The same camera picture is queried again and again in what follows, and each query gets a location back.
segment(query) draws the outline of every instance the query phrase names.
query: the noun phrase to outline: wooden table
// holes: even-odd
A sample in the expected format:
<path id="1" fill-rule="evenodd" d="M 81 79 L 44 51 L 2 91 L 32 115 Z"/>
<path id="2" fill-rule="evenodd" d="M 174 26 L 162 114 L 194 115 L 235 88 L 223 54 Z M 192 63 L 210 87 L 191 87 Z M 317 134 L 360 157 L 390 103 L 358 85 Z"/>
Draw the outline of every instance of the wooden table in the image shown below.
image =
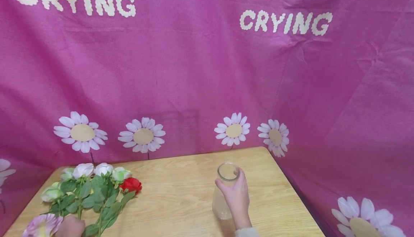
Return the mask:
<path id="1" fill-rule="evenodd" d="M 212 212 L 216 169 L 224 161 L 243 168 L 250 193 L 250 217 L 261 237 L 323 237 L 308 210 L 264 147 L 118 164 L 142 182 L 142 192 L 128 202 L 103 236 L 234 237 L 232 222 Z M 5 237 L 18 237 L 29 221 L 47 211 L 41 192 L 59 180 L 57 169 L 33 197 Z M 93 211 L 82 217 L 96 221 Z"/>

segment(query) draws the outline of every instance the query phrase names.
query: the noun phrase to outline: pink backdrop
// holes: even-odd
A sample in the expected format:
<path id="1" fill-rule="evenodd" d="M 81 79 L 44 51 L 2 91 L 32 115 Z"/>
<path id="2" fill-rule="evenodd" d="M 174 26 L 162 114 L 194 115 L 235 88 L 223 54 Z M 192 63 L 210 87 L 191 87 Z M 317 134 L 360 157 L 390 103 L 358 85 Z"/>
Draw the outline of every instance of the pink backdrop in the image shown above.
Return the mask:
<path id="1" fill-rule="evenodd" d="M 362 220 L 413 236 L 413 12 L 414 0 L 0 0 L 0 234 L 60 166 L 266 146 L 328 236 L 360 237 Z M 59 121 L 72 111 L 88 121 Z M 228 142 L 215 128 L 234 112 L 225 127 L 244 126 Z M 142 117 L 162 128 L 144 121 L 159 137 L 136 147 Z M 76 143 L 71 121 L 103 131 Z"/>

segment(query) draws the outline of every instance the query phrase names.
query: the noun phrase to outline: green leaf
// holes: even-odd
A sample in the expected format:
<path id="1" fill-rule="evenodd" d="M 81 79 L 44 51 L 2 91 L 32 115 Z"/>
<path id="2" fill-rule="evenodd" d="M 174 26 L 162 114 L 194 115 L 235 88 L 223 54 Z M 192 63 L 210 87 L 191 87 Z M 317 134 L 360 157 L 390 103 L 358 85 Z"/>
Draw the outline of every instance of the green leaf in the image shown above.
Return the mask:
<path id="1" fill-rule="evenodd" d="M 102 207 L 102 203 L 99 203 L 99 204 L 95 203 L 95 204 L 93 205 L 93 211 L 94 211 L 95 213 L 98 213 L 98 212 L 100 212 L 101 207 Z"/>
<path id="2" fill-rule="evenodd" d="M 84 209 L 89 209 L 95 205 L 95 201 L 93 200 L 93 196 L 88 196 L 82 201 L 82 207 Z"/>
<path id="3" fill-rule="evenodd" d="M 65 209 L 68 205 L 70 205 L 73 202 L 74 199 L 75 199 L 74 195 L 64 196 L 62 201 L 60 202 L 59 210 Z"/>
<path id="4" fill-rule="evenodd" d="M 82 234 L 82 237 L 91 237 L 97 234 L 99 231 L 99 226 L 97 224 L 90 224 L 85 227 L 85 231 Z"/>
<path id="5" fill-rule="evenodd" d="M 121 205 L 125 205 L 135 196 L 135 191 L 126 193 L 124 197 L 121 199 Z"/>
<path id="6" fill-rule="evenodd" d="M 75 200 L 75 202 L 73 202 L 72 204 L 68 205 L 68 207 L 66 207 L 66 210 L 71 213 L 74 214 L 77 212 L 79 208 L 79 201 Z"/>
<path id="7" fill-rule="evenodd" d="M 69 180 L 69 181 L 63 181 L 62 185 L 60 185 L 60 190 L 63 193 L 72 192 L 76 188 L 76 182 Z"/>
<path id="8" fill-rule="evenodd" d="M 118 196 L 118 193 L 113 194 L 112 196 L 110 196 L 106 202 L 105 202 L 105 206 L 106 207 L 110 207 L 116 200 L 116 197 Z"/>
<path id="9" fill-rule="evenodd" d="M 82 186 L 82 188 L 80 189 L 80 193 L 79 193 L 80 198 L 84 199 L 85 197 L 89 196 L 89 194 L 91 193 L 91 189 L 92 189 L 91 182 L 87 180 L 85 184 Z"/>

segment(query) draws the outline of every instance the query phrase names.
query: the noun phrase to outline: clear glass vase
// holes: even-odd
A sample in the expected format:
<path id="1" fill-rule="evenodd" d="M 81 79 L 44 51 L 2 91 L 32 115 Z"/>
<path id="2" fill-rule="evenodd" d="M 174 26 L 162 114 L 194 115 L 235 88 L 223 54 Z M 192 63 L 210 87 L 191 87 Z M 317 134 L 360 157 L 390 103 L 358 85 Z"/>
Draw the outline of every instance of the clear glass vase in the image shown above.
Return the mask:
<path id="1" fill-rule="evenodd" d="M 222 163 L 217 169 L 217 178 L 221 180 L 225 185 L 232 186 L 239 177 L 239 168 L 233 163 Z M 213 194 L 213 213 L 220 220 L 228 220 L 232 218 L 229 207 L 224 199 L 223 193 L 216 186 Z"/>

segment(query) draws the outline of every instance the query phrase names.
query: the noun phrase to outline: daisy decoration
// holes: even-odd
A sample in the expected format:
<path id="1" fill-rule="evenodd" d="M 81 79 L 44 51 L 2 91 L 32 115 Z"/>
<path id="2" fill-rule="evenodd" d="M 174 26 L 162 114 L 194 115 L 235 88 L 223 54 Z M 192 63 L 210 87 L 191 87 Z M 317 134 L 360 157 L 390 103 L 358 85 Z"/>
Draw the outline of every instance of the daisy decoration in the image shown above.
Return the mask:
<path id="1" fill-rule="evenodd" d="M 218 123 L 214 129 L 218 135 L 216 139 L 222 139 L 221 144 L 232 146 L 239 145 L 240 142 L 246 141 L 246 134 L 250 132 L 250 124 L 246 123 L 247 117 L 242 118 L 242 114 L 233 113 L 231 118 L 225 117 L 224 123 Z"/>
<path id="2" fill-rule="evenodd" d="M 258 130 L 261 132 L 259 137 L 264 138 L 263 142 L 268 145 L 268 149 L 277 157 L 284 157 L 284 152 L 287 152 L 286 145 L 289 144 L 289 129 L 286 125 L 282 123 L 279 126 L 278 120 L 269 119 L 268 124 L 261 123 Z"/>
<path id="3" fill-rule="evenodd" d="M 147 153 L 148 150 L 155 152 L 165 142 L 160 138 L 165 135 L 165 131 L 162 130 L 163 125 L 156 125 L 155 120 L 148 117 L 143 117 L 141 122 L 134 119 L 131 123 L 127 123 L 126 127 L 128 131 L 120 132 L 118 140 L 125 142 L 123 145 L 125 148 L 133 147 L 133 152 Z"/>
<path id="4" fill-rule="evenodd" d="M 98 129 L 98 124 L 90 122 L 86 115 L 72 111 L 70 117 L 61 117 L 59 122 L 64 126 L 55 126 L 55 135 L 62 138 L 65 144 L 71 144 L 74 151 L 88 153 L 92 148 L 99 150 L 99 145 L 105 145 L 107 133 Z"/>

